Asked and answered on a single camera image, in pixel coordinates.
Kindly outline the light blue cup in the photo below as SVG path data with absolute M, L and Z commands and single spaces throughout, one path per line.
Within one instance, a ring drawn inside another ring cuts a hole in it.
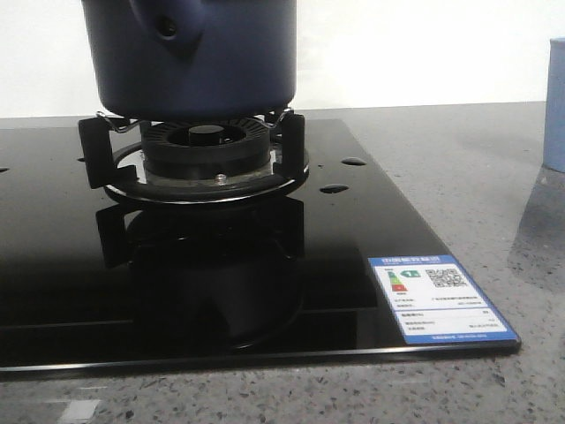
M 550 40 L 543 164 L 564 172 L 564 37 Z

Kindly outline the black pot support grate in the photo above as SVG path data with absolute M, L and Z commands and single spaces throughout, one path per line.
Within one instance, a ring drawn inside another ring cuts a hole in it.
M 102 187 L 117 200 L 147 204 L 211 204 L 231 202 L 294 190 L 307 179 L 305 118 L 290 109 L 264 118 L 247 118 L 265 126 L 270 158 L 256 170 L 210 179 L 166 178 L 145 165 L 141 139 L 145 130 L 162 123 L 130 122 L 126 118 L 96 117 L 79 121 L 79 137 L 89 185 Z

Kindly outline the dark blue cooking pot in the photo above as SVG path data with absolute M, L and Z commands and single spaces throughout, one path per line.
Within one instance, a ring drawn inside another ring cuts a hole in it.
M 295 1 L 85 1 L 105 109 L 152 121 L 246 117 L 296 92 Z

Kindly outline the blue white energy label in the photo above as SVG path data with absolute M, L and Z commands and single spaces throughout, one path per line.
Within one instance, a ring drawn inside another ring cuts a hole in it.
M 407 344 L 518 340 L 455 257 L 394 256 L 368 261 Z

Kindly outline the black glass stove top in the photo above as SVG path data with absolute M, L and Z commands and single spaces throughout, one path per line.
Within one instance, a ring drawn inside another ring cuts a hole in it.
M 88 186 L 79 125 L 2 130 L 1 376 L 519 350 L 407 344 L 368 260 L 450 251 L 343 122 L 306 143 L 294 190 L 149 207 Z

